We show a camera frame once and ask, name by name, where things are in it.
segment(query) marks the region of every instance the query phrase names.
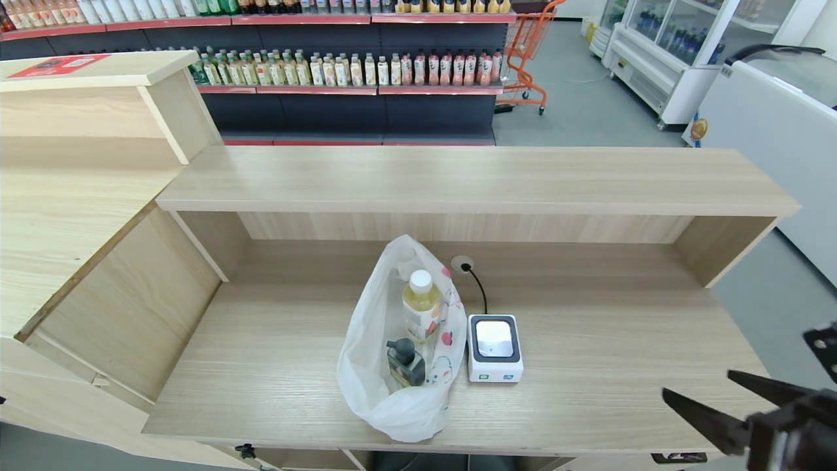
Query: gray floor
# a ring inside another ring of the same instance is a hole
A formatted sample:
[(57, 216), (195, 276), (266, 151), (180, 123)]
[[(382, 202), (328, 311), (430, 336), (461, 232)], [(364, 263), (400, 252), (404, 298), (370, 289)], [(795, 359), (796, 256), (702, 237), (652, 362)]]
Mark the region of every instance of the gray floor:
[[(680, 147), (678, 132), (658, 132), (647, 106), (587, 51), (578, 23), (554, 23), (531, 67), (549, 93), (547, 112), (520, 106), (498, 115), (503, 146)], [(803, 386), (837, 389), (802, 342), (801, 333), (833, 320), (837, 293), (784, 237), (773, 232), (714, 288), (770, 374)], [(112, 448), (2, 425), (0, 469), (19, 471), (211, 471), (204, 466), (134, 457)], [(721, 458), (693, 471), (743, 471), (741, 458)]]

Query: refrigerator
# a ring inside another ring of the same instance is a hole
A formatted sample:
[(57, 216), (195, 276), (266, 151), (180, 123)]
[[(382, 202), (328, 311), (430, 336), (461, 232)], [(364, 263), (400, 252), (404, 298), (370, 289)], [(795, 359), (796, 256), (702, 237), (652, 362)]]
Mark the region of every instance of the refrigerator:
[(754, 44), (799, 45), (827, 0), (631, 0), (602, 63), (658, 115), (688, 124), (724, 60)]
[(590, 41), (590, 51), (599, 58), (604, 57), (604, 51), (607, 50), (610, 41), (610, 34), (613, 32), (616, 23), (622, 21), (627, 9), (628, 0), (608, 0), (604, 5), (604, 12), (598, 21), (596, 32), (593, 33), (593, 40)]
[(735, 148), (802, 208), (778, 228), (837, 286), (837, 61), (765, 44), (729, 57), (683, 139)]

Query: white plastic bag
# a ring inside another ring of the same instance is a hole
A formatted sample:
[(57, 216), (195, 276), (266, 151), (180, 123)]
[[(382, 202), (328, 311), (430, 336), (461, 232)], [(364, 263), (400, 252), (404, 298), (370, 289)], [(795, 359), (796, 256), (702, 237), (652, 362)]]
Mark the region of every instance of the white plastic bag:
[[(430, 272), (443, 293), (437, 334), (416, 350), (427, 365), (423, 386), (398, 389), (386, 342), (406, 337), (402, 290), (415, 270)], [(448, 423), (448, 392), (465, 356), (468, 320), (450, 271), (409, 235), (387, 244), (357, 301), (337, 361), (337, 383), (349, 408), (399, 442), (432, 437)]]

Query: light wood countertop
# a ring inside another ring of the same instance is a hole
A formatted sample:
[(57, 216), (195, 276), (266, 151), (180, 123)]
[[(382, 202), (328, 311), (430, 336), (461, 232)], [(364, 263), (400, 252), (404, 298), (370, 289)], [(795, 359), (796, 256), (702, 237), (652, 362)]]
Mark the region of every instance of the light wood countertop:
[[(764, 369), (671, 246), (436, 242), (426, 246), (440, 260), (474, 257), (490, 312), (517, 316), (526, 369), (517, 385), (470, 384), (461, 370), (448, 426), (394, 443), (349, 411), (336, 383), (352, 310), (384, 245), (254, 241), (143, 432), (263, 448), (710, 451), (662, 401), (662, 386), (737, 417), (769, 407), (726, 379), (727, 369)], [(454, 282), (479, 312), (473, 280)]]
[(193, 50), (119, 53), (81, 67), (67, 75), (7, 78), (21, 70), (40, 64), (46, 59), (49, 58), (39, 57), (0, 62), (0, 93), (68, 88), (150, 86), (197, 62), (199, 58)]
[(3, 139), (3, 337), (31, 329), (182, 170), (154, 142)]
[(798, 204), (728, 149), (210, 147), (167, 210), (784, 216)]

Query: orange shopping cart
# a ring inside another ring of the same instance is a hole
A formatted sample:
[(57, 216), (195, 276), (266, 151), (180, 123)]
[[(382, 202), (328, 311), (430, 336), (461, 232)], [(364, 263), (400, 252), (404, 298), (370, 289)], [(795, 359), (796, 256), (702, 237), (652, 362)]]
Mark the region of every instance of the orange shopping cart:
[[(555, 18), (555, 10), (565, 0), (553, 0), (540, 13), (519, 13), (517, 21), (509, 27), (506, 36), (506, 73), (514, 77), (503, 87), (503, 94), (514, 93), (512, 98), (499, 98), (497, 103), (540, 105), (538, 114), (547, 109), (547, 91), (535, 84), (535, 78), (526, 72), (526, 62), (535, 59), (535, 53), (547, 35), (547, 28)], [(541, 95), (540, 100), (530, 99), (531, 92)]]

